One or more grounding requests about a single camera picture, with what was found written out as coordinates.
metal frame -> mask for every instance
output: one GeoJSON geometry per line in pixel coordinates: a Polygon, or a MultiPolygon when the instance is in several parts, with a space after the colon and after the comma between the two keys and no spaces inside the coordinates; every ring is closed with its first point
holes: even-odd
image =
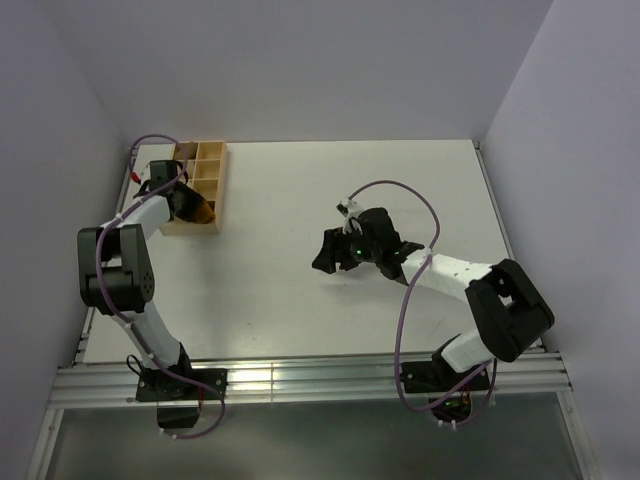
{"type": "MultiPolygon", "coordinates": [[[[403,355],[403,360],[430,357],[428,353],[409,354],[403,355]]],[[[193,363],[196,369],[229,370],[228,404],[393,399],[397,393],[392,365],[392,355],[193,363]]],[[[49,408],[155,408],[155,403],[136,403],[137,381],[124,364],[60,370],[49,408]]],[[[498,364],[497,394],[570,390],[569,378],[557,353],[525,353],[515,363],[498,364]]],[[[162,403],[192,404],[196,402],[162,403]]]]}
{"type": "Polygon", "coordinates": [[[600,473],[596,456],[589,442],[589,435],[582,423],[573,393],[558,392],[558,402],[560,402],[562,416],[573,445],[573,451],[576,454],[582,478],[588,480],[602,479],[602,473],[600,473]]]}
{"type": "Polygon", "coordinates": [[[58,409],[48,409],[45,412],[31,464],[27,470],[27,480],[44,480],[47,477],[63,414],[64,410],[58,409]]]}
{"type": "MultiPolygon", "coordinates": [[[[509,253],[509,243],[479,146],[474,148],[509,253]]],[[[118,211],[126,197],[129,176],[125,174],[118,211]]],[[[83,363],[94,309],[89,309],[80,339],[76,364],[58,371],[48,408],[28,470],[28,479],[44,479],[54,452],[66,409],[155,408],[157,404],[135,401],[138,379],[124,363],[83,363]]],[[[403,354],[403,360],[429,359],[431,353],[403,354]]],[[[392,355],[363,355],[322,358],[219,360],[194,362],[194,368],[229,369],[228,404],[380,400],[397,397],[392,355]]],[[[575,407],[572,387],[559,353],[547,353],[542,342],[514,363],[498,364],[496,395],[555,392],[583,478],[601,478],[584,425],[575,407]]],[[[424,401],[416,396],[416,403],[424,401]]],[[[163,402],[163,405],[192,405],[195,402],[163,402]]]]}

white table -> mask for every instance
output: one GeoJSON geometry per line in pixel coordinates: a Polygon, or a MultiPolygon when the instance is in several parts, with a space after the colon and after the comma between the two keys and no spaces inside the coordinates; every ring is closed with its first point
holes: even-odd
{"type": "MultiPolygon", "coordinates": [[[[136,169],[171,146],[143,146],[136,169]]],[[[477,262],[508,256],[470,140],[229,144],[222,233],[148,242],[155,303],[192,359],[389,353],[405,287],[372,265],[326,275],[311,269],[322,233],[342,224],[335,205],[372,180],[422,192],[442,222],[436,249],[477,262]]],[[[133,192],[127,193],[130,201],[133,192]]],[[[389,210],[403,240],[428,243],[434,224],[392,186],[358,196],[389,210]]],[[[433,351],[473,325],[468,307],[417,289],[404,351],[433,351]]],[[[84,361],[122,362],[133,345],[95,312],[84,361]]]]}

white wall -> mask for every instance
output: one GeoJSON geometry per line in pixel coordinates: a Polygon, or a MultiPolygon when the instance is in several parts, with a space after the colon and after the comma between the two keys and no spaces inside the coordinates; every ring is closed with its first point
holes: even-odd
{"type": "Polygon", "coordinates": [[[640,477],[640,3],[556,0],[485,160],[607,478],[640,477]]]}
{"type": "Polygon", "coordinates": [[[113,211],[123,151],[37,2],[3,2],[0,64],[0,476],[11,480],[75,352],[86,311],[75,235],[113,211]]]}
{"type": "Polygon", "coordinates": [[[41,0],[128,137],[483,138],[551,0],[41,0]]]}

wooden compartment box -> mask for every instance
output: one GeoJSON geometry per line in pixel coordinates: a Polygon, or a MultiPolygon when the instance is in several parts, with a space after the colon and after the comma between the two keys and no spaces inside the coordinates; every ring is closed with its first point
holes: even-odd
{"type": "MultiPolygon", "coordinates": [[[[163,235],[200,235],[220,233],[222,200],[227,170],[227,144],[225,142],[184,142],[187,153],[187,185],[202,195],[213,209],[215,220],[206,225],[186,223],[174,219],[160,227],[163,235]]],[[[184,161],[176,146],[173,159],[184,161]]]]}

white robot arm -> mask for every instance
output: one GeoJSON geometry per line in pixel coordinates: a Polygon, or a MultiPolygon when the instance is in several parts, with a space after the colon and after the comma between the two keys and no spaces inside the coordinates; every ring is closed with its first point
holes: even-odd
{"type": "MultiPolygon", "coordinates": [[[[153,191],[175,179],[176,163],[151,162],[152,180],[146,187],[153,191]]],[[[136,359],[140,369],[136,371],[140,376],[137,401],[219,400],[224,396],[226,371],[193,369],[187,352],[169,333],[153,302],[155,278],[146,241],[174,217],[207,223],[213,221],[214,213],[200,194],[184,183],[173,182],[162,195],[141,201],[118,225],[80,230],[77,238],[80,296],[87,306],[111,316],[138,350],[141,362],[136,359]],[[101,271],[97,259],[106,263],[101,271]],[[102,289],[106,289],[111,303],[102,289]]],[[[199,408],[158,408],[158,425],[163,429],[190,428],[198,416],[199,408]]]]}
{"type": "Polygon", "coordinates": [[[351,270],[373,263],[385,277],[408,285],[430,259],[416,285],[469,305],[475,327],[452,338],[432,358],[443,386],[493,358],[513,362],[553,326],[551,310],[517,262],[489,265],[447,257],[402,241],[384,208],[365,210],[350,199],[337,208],[345,224],[325,230],[313,268],[335,273],[336,266],[351,270]]]}

